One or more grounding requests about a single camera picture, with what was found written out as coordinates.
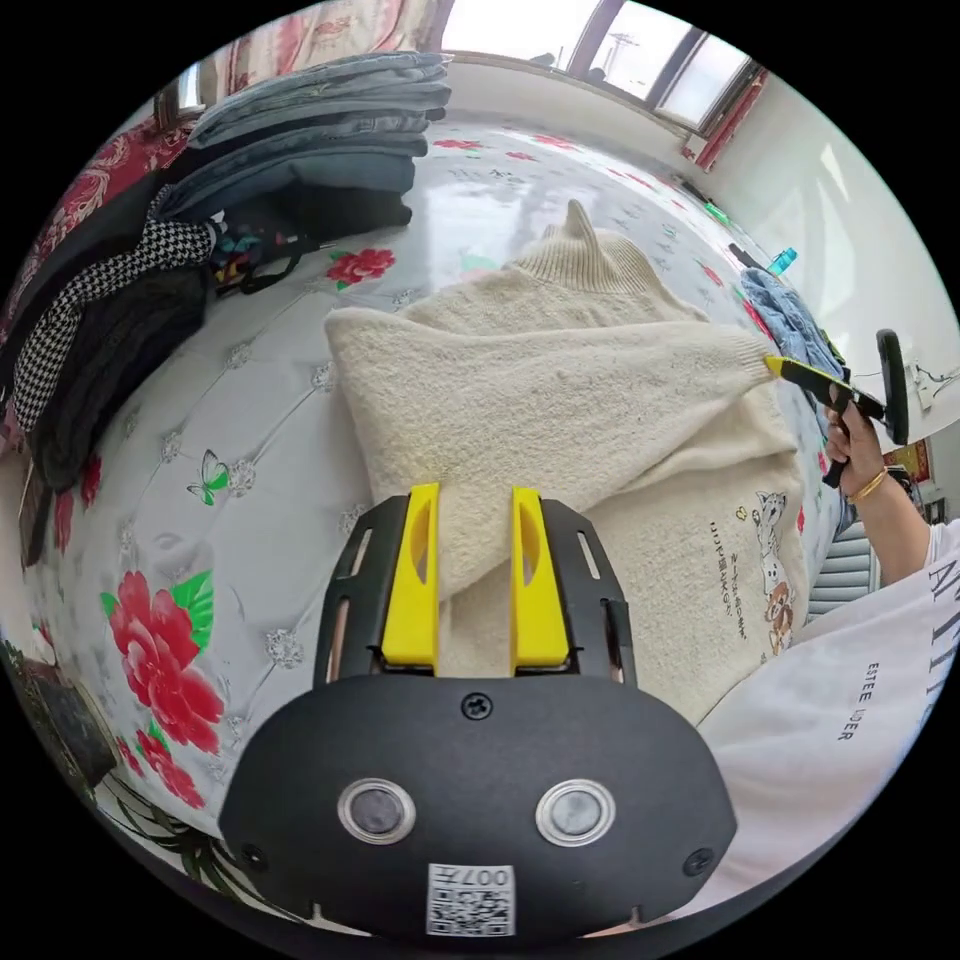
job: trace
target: window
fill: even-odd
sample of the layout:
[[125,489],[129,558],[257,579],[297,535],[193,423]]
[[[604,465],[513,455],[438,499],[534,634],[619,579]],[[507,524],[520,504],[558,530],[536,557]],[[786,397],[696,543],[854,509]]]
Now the window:
[[543,58],[566,70],[597,0],[454,0],[444,50]]
[[759,69],[719,37],[633,0],[438,0],[430,47],[533,61],[702,136]]
[[705,37],[660,105],[660,112],[695,129],[710,118],[750,58],[719,37]]
[[641,3],[625,3],[593,58],[591,69],[626,93],[646,100],[690,24]]

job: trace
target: bed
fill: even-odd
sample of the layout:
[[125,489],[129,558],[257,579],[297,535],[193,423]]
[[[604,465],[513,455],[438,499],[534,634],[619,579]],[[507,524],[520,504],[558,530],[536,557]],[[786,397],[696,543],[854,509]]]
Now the bed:
[[[648,168],[510,124],[448,120],[431,134],[410,226],[345,239],[255,296],[213,305],[121,411],[83,483],[57,498],[27,572],[34,620],[102,711],[127,779],[214,836],[239,751],[310,686],[327,580],[371,505],[324,335],[332,308],[397,310],[496,269],[576,198],[713,322],[754,327],[727,250],[744,238]],[[778,389],[805,475],[798,526],[813,583],[840,501],[820,482],[813,411],[795,387]],[[124,650],[131,625],[154,641],[149,662]],[[188,647],[194,659],[171,672],[164,650]]]

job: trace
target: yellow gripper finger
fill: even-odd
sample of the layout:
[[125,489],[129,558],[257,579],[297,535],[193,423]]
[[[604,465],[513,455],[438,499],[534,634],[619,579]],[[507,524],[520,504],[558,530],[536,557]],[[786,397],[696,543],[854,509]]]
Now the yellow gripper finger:
[[510,668],[562,667],[570,654],[540,495],[513,488]]
[[391,667],[437,672],[438,483],[412,487],[397,557],[381,653]]

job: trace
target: white wall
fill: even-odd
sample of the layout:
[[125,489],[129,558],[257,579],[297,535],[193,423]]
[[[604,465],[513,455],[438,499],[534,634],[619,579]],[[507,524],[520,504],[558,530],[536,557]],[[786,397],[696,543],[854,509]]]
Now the white wall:
[[[881,327],[931,373],[960,368],[960,326],[919,234],[863,154],[792,87],[771,77],[713,171],[692,169],[764,249],[797,251],[787,276],[855,375],[879,371]],[[882,378],[858,382],[883,396]],[[911,394],[912,439],[960,418],[960,382],[926,413]]]
[[454,60],[448,109],[499,113],[563,136],[595,137],[677,167],[681,138],[593,87],[548,73]]

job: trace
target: screw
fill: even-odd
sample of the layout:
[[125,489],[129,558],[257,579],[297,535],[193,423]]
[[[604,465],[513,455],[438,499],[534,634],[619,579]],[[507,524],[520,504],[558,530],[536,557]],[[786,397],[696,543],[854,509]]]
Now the screw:
[[468,720],[486,720],[493,713],[493,701],[485,693],[470,693],[460,704]]
[[243,862],[251,870],[262,873],[267,869],[267,858],[263,855],[262,851],[252,843],[245,843],[240,848],[240,856],[243,857]]
[[683,861],[683,872],[688,877],[699,877],[710,864],[713,863],[713,851],[709,847],[701,847]]

